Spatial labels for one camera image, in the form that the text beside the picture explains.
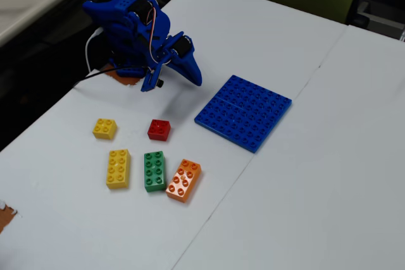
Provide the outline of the blue gripper with motor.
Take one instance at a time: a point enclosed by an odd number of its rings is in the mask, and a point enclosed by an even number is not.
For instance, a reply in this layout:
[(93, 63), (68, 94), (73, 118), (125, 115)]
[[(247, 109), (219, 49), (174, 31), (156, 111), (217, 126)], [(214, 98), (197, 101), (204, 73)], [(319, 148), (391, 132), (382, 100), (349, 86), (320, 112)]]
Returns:
[(167, 67), (173, 69), (194, 85), (202, 85), (201, 71), (194, 58), (194, 45), (183, 31), (169, 35), (165, 40), (164, 50), (170, 56)]

